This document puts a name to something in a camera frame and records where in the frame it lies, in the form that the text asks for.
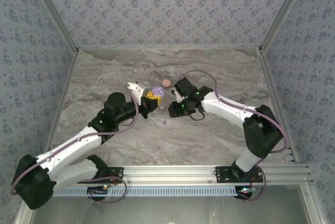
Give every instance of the pink ball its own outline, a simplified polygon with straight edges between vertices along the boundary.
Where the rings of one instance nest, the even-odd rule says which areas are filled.
[[[163,85],[163,87],[168,88],[168,87],[170,87],[170,85],[171,85],[171,81],[168,80],[168,79],[164,79],[164,80],[162,81],[162,85]]]

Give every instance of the marble surface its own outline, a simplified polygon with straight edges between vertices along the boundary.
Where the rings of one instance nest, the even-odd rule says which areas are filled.
[[[170,79],[174,84],[190,69],[202,69],[214,75],[222,96],[251,106],[271,106],[255,50],[80,51],[53,147],[85,127],[110,93],[126,93],[127,82],[138,81],[149,88],[159,86],[163,79]],[[198,88],[214,86],[201,73],[188,78]],[[140,117],[133,129],[114,136],[85,157],[95,153],[109,165],[231,164],[244,151],[242,129],[225,119],[212,114],[207,114],[202,121],[170,118],[168,106],[175,98],[170,88],[164,91],[161,107],[150,113],[148,119]],[[264,163],[284,160],[283,154],[272,154]]]

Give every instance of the cable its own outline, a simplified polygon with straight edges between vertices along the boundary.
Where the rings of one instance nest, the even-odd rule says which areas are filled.
[[[192,117],[192,115],[189,115],[189,117],[190,117],[191,119],[193,119],[194,121],[201,121],[201,120],[203,120],[203,119],[205,118],[205,114],[204,114],[202,111],[200,111],[200,110],[199,110],[199,112],[200,112],[201,115],[203,116],[202,118],[200,118],[200,119],[195,119],[194,117]]]
[[[127,125],[119,124],[119,126],[130,126],[134,122],[134,120],[135,120],[135,118],[132,118],[132,121],[129,124],[127,124]]]
[[[255,178],[255,176],[250,176],[250,179],[251,180],[254,180],[254,181],[256,181],[257,182],[257,187],[256,187],[256,190],[258,189],[258,186],[259,186],[259,183],[258,183],[258,180]]]
[[[36,167],[40,166],[41,164],[47,162],[48,160],[50,160],[51,158],[53,158],[54,156],[56,156],[58,153],[64,151],[66,148],[70,147],[71,145],[77,143],[80,140],[83,140],[87,137],[90,136],[95,136],[95,135],[99,135],[99,136],[110,136],[110,135],[116,135],[116,134],[120,134],[120,133],[124,133],[128,130],[130,130],[132,127],[134,127],[134,125],[136,124],[138,117],[139,117],[139,108],[138,108],[138,104],[136,103],[136,99],[134,97],[134,95],[131,93],[131,91],[128,89],[127,86],[125,86],[125,89],[130,93],[130,96],[132,98],[132,100],[134,101],[135,104],[135,110],[136,110],[136,115],[134,118],[134,121],[130,124],[129,127],[123,129],[123,130],[119,130],[119,131],[115,131],[115,132],[92,132],[92,133],[88,133],[86,135],[81,136],[80,138],[77,138],[73,141],[71,141],[70,143],[66,144],[65,146],[63,146],[62,148],[58,149],[56,152],[54,152],[53,154],[49,155],[48,157],[46,157],[44,160],[41,160],[39,162],[37,162],[36,164],[32,165],[30,168],[26,169],[23,173],[21,173],[17,179],[13,182],[12,186],[10,187],[10,194],[11,195],[17,195],[17,192],[15,192],[15,187],[17,186],[17,184],[22,180],[22,178],[24,176],[26,176],[31,170],[35,169]]]
[[[277,127],[277,129],[281,132],[281,134],[282,134],[283,137],[284,137],[284,147],[281,148],[281,149],[279,149],[279,150],[271,151],[270,153],[279,153],[279,152],[283,152],[283,151],[285,151],[285,150],[288,148],[288,136],[287,136],[286,132],[283,130],[283,128],[282,128],[276,121],[274,121],[272,118],[270,118],[270,117],[268,117],[267,115],[264,115],[264,114],[262,114],[262,113],[260,113],[260,112],[258,112],[258,111],[256,111],[256,110],[251,110],[251,109],[248,109],[248,108],[244,108],[244,107],[242,107],[242,106],[234,105],[234,104],[232,104],[232,103],[230,103],[230,102],[228,102],[228,101],[223,100],[223,99],[220,97],[219,93],[218,93],[218,87],[217,87],[218,84],[217,84],[216,79],[215,79],[211,74],[209,74],[208,72],[203,71],[203,70],[189,70],[189,71],[186,71],[184,74],[182,74],[182,76],[179,78],[179,80],[180,80],[181,78],[185,77],[187,74],[189,74],[189,73],[191,73],[191,72],[201,72],[201,73],[204,73],[204,74],[210,76],[210,77],[213,79],[213,81],[214,81],[214,93],[215,93],[215,96],[216,96],[222,103],[224,103],[224,104],[226,104],[226,105],[228,105],[228,106],[230,106],[230,107],[233,107],[233,108],[235,108],[235,109],[239,109],[239,110],[247,111],[247,112],[249,112],[249,113],[254,113],[254,114],[256,114],[256,115],[258,115],[258,116],[260,116],[260,117],[262,117],[262,118],[265,118],[265,119],[268,120],[270,123],[274,124],[275,127]]]
[[[114,175],[114,174],[108,174],[108,177],[110,177],[110,176],[113,176],[113,177],[115,177],[115,175]]]
[[[90,194],[90,200],[91,200],[92,203],[97,203],[97,204],[114,204],[114,203],[118,203],[119,201],[123,200],[126,197],[126,194],[127,194],[127,183],[122,178],[115,177],[115,176],[109,176],[109,177],[103,177],[103,178],[93,178],[91,180],[85,180],[85,181],[82,181],[82,182],[89,183],[89,182],[103,181],[103,180],[117,180],[117,181],[121,181],[124,184],[124,186],[125,186],[125,191],[122,194],[122,196],[120,198],[118,198],[118,199],[110,200],[110,201],[95,201],[93,199],[93,195],[94,195],[94,193],[96,191],[98,191],[98,189],[95,189]]]
[[[265,176],[265,173],[264,173],[263,169],[262,169],[259,165],[255,165],[255,166],[259,168],[259,170],[261,171],[261,173],[262,173],[262,175],[263,175],[264,185],[263,185],[263,188],[262,188],[260,194],[258,194],[258,195],[257,195],[255,198],[253,198],[253,199],[249,199],[249,198],[246,197],[245,195],[237,193],[239,196],[245,198],[247,201],[255,201],[255,200],[258,200],[260,197],[262,197],[262,195],[265,193],[265,190],[266,190],[266,176]]]

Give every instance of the metal bracket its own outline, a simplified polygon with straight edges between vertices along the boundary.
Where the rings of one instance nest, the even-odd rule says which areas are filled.
[[[88,187],[86,194],[89,195],[89,198],[92,195],[92,200],[101,201],[106,198],[108,190],[104,190],[103,186]]]
[[[215,167],[214,174],[216,176],[217,183],[254,183],[254,182],[260,183],[264,181],[262,172],[258,167],[253,167],[245,175],[245,178],[243,181],[238,180],[233,175],[231,166],[217,166]]]
[[[124,177],[124,168],[123,167],[113,167],[109,166],[107,167],[106,170],[106,177],[108,176],[114,176],[118,178],[123,178]],[[90,182],[90,184],[121,184],[121,181],[118,180],[102,180],[102,181],[95,181],[95,182]],[[79,182],[78,184],[87,184],[87,182]]]

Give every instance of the wall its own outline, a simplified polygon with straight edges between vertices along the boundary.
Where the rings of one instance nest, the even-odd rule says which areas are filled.
[[[335,0],[297,0],[267,52],[300,161],[335,223]]]
[[[13,221],[16,166],[45,147],[71,61],[39,0],[0,0],[0,223]]]
[[[79,47],[258,46],[283,0],[52,0]]]

